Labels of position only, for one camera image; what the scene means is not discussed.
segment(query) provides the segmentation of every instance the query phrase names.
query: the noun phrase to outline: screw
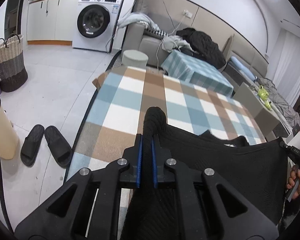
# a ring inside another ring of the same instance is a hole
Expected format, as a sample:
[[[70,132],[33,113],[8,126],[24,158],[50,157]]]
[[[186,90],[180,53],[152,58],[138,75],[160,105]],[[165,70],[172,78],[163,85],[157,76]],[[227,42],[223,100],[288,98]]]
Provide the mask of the screw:
[[[80,175],[82,176],[85,176],[85,175],[88,175],[89,174],[89,169],[88,168],[82,168],[80,171],[79,171]]]
[[[175,159],[168,159],[167,161],[168,165],[176,165],[177,161]]]
[[[119,159],[118,161],[117,161],[117,163],[119,164],[119,165],[126,165],[127,163],[128,163],[128,161],[126,160],[126,159]]]
[[[214,174],[214,170],[212,168],[207,168],[207,169],[204,170],[204,173],[207,176],[212,176]]]

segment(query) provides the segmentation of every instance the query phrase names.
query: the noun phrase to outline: washing machine door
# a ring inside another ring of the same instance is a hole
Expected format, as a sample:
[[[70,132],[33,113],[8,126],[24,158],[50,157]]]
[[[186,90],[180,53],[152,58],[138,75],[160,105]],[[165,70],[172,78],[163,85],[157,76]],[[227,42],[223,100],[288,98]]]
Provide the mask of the washing machine door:
[[[105,32],[110,23],[110,13],[98,4],[84,8],[78,16],[78,31],[86,38],[95,38]]]

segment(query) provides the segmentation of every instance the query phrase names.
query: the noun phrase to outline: electrical outlet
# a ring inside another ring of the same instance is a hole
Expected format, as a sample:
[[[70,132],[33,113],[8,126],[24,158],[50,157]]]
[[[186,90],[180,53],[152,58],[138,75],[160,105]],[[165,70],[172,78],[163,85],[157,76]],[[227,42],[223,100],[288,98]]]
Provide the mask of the electrical outlet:
[[[193,14],[191,12],[189,12],[188,10],[184,10],[183,15],[185,15],[187,18],[191,19]]]

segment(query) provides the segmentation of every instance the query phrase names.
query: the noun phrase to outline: gray stool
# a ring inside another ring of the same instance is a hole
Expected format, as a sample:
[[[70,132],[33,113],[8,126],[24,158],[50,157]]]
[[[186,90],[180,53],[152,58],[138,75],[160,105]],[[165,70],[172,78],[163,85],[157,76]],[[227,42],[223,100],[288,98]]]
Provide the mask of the gray stool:
[[[138,50],[126,50],[122,55],[122,64],[125,67],[139,67],[146,68],[149,57],[141,51]]]

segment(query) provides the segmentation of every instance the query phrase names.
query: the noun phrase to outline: blue pillow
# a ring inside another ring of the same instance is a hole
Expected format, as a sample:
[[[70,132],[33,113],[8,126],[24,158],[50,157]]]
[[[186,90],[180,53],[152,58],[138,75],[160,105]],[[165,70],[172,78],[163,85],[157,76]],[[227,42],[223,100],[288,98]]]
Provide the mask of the blue pillow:
[[[247,75],[253,82],[257,79],[257,77],[245,66],[243,65],[236,57],[232,56],[230,60],[233,62],[234,67],[237,70],[241,70],[243,73]]]

